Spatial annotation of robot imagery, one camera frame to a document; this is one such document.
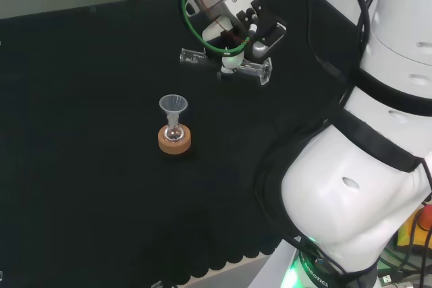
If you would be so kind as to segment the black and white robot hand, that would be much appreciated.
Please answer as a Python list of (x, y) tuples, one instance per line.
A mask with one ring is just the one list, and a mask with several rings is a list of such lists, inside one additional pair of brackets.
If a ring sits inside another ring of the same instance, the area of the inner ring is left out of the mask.
[(211, 23), (198, 35), (206, 58), (221, 58), (221, 75), (245, 74), (265, 85), (273, 70), (270, 52), (286, 35), (286, 24), (260, 0), (195, 0)]

